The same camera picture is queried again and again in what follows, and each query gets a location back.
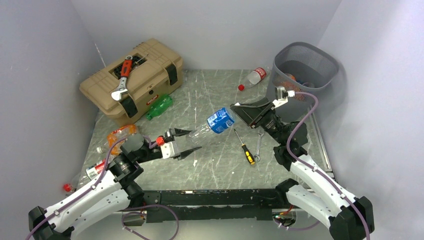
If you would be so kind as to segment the large orange label bottle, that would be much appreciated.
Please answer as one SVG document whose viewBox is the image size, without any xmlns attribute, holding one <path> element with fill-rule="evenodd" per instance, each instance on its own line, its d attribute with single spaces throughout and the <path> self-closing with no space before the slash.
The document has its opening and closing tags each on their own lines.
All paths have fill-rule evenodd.
<svg viewBox="0 0 424 240">
<path fill-rule="evenodd" d="M 285 89 L 288 90 L 288 91 L 301 92 L 302 89 L 299 86 L 296 85 L 296 83 L 298 83 L 296 78 L 290 73 L 287 73 L 286 76 L 290 80 L 286 79 L 286 80 L 283 81 L 283 86 L 285 87 Z"/>
</svg>

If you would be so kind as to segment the blue label water bottle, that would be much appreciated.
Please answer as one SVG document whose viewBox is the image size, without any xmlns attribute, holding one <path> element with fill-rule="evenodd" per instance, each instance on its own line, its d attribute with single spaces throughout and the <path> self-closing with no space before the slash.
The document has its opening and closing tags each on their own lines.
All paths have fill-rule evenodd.
<svg viewBox="0 0 424 240">
<path fill-rule="evenodd" d="M 228 107 L 222 107 L 192 130 L 185 139 L 194 147 L 203 147 L 214 142 L 215 138 L 230 129 L 235 122 L 233 111 Z"/>
</svg>

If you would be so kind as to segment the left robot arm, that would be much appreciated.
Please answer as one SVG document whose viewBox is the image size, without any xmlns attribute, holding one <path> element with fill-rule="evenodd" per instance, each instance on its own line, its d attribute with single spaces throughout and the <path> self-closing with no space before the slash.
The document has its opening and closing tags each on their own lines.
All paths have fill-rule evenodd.
<svg viewBox="0 0 424 240">
<path fill-rule="evenodd" d="M 140 164 L 185 159 L 199 148 L 180 151 L 175 138 L 190 133 L 170 128 L 155 141 L 140 133 L 118 139 L 108 150 L 102 171 L 89 183 L 54 205 L 37 206 L 28 213 L 26 239 L 69 240 L 116 211 L 146 208 L 149 201 L 135 181 L 144 171 Z"/>
</svg>

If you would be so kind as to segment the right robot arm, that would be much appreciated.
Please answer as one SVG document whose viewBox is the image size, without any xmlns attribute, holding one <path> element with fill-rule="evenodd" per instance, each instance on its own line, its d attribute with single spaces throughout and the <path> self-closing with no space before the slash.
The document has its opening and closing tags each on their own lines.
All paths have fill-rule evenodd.
<svg viewBox="0 0 424 240">
<path fill-rule="evenodd" d="M 294 179 L 277 185 L 276 203 L 287 208 L 294 205 L 306 211 L 328 230 L 334 240 L 369 240 L 375 230 L 371 201 L 357 197 L 332 179 L 303 148 L 307 141 L 305 121 L 283 123 L 276 109 L 288 99 L 253 103 L 235 103 L 230 109 L 252 129 L 262 128 L 278 146 L 277 162 L 303 180 L 314 192 L 308 192 Z"/>
</svg>

